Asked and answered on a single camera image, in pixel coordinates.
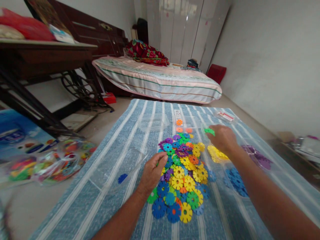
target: blue striped mat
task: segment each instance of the blue striped mat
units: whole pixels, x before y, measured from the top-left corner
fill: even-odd
[[[202,123],[222,123],[213,116],[218,108],[132,100],[31,239],[91,239],[137,187],[147,160],[138,150],[144,149],[153,155],[161,140],[175,134],[173,112],[176,109],[183,116],[196,116]],[[230,109],[224,110],[233,114]],[[139,116],[157,113],[167,116],[169,126],[142,132],[138,128]],[[281,170],[268,173],[269,177],[320,226],[320,193],[242,121],[229,126],[237,138],[260,141],[258,150]],[[195,142],[205,141],[199,130],[193,134]],[[211,160],[207,153],[203,155]],[[132,170],[141,160],[136,173],[114,191],[119,175]],[[225,187],[221,165],[216,164],[212,170],[216,172],[217,181],[209,184],[210,198],[204,201],[203,215],[194,215],[188,224],[171,224],[165,217],[153,218],[151,205],[146,203],[132,239],[272,239],[250,200],[230,194]]]

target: bedsheet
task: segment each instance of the bedsheet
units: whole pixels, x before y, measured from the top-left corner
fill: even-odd
[[[92,64],[117,87],[142,96],[206,104],[220,99],[222,94],[220,85],[205,74],[173,65],[154,66],[110,56]]]
[[[152,154],[156,153],[158,143],[175,134],[174,110],[180,110],[183,116],[197,116],[201,123],[222,123],[213,114],[221,108],[132,100],[31,239],[91,239],[129,198],[140,181],[144,164],[138,166],[137,173],[116,194],[109,194],[111,187],[118,184],[118,173],[129,166],[136,166],[139,161],[140,156],[128,154],[128,149],[141,147],[137,146],[141,142]],[[230,109],[223,110],[234,115]],[[152,126],[152,116],[155,114],[161,114],[163,118],[166,116],[170,124],[158,131],[141,131],[137,121],[139,116],[151,115],[149,125]],[[260,141],[258,150],[281,169],[281,172],[269,173],[269,177],[320,226],[320,193],[241,120],[237,125],[228,126],[237,138]],[[193,134],[195,142],[204,141],[198,131]],[[125,143],[125,149],[117,152],[119,157],[111,157],[111,152],[119,143]],[[92,176],[103,163],[108,166],[105,170],[107,181],[101,187],[92,181]],[[146,203],[132,239],[272,239],[251,201],[237,198],[226,191],[220,170],[221,165],[217,164],[214,169],[217,180],[209,184],[211,197],[204,201],[203,215],[193,216],[188,224],[171,224],[165,217],[158,220],[153,218],[152,205]]]

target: wardrobe door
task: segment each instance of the wardrobe door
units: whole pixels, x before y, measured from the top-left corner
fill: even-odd
[[[174,7],[175,0],[160,0],[160,51],[170,62]]]
[[[161,0],[147,0],[149,45],[158,50],[160,50],[160,2]]]
[[[226,19],[229,7],[230,7],[230,1],[227,1],[227,0],[217,1],[211,26],[209,29],[207,41],[206,41],[206,47],[204,49],[201,62],[199,64],[200,70],[202,70],[204,73],[207,73],[208,68],[210,66],[212,55],[216,47],[216,44],[218,42],[220,32],[221,32],[224,20]]]
[[[175,1],[172,43],[171,43],[171,56],[170,56],[170,61],[172,63],[178,63],[178,64],[180,63],[183,36],[185,33],[185,27],[187,23],[188,10],[189,10],[188,0]]]
[[[205,50],[206,41],[211,27],[213,14],[215,12],[218,0],[204,0],[202,12],[199,20],[198,32],[194,42],[192,58],[198,60],[198,64],[202,59]]]
[[[186,18],[186,26],[183,37],[182,52],[181,52],[181,65],[187,65],[188,60],[192,57],[192,50],[195,45],[195,38],[197,35],[197,29],[199,19],[203,5],[203,0],[190,0]]]

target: packaging box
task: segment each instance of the packaging box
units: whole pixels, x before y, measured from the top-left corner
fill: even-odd
[[[39,153],[58,141],[13,109],[0,111],[0,159],[10,161],[21,154]]]

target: mattress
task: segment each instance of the mattress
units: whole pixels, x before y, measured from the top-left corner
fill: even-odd
[[[117,87],[142,96],[200,104],[220,99],[218,83],[205,74],[169,65],[154,66],[126,57],[103,57],[93,66]]]

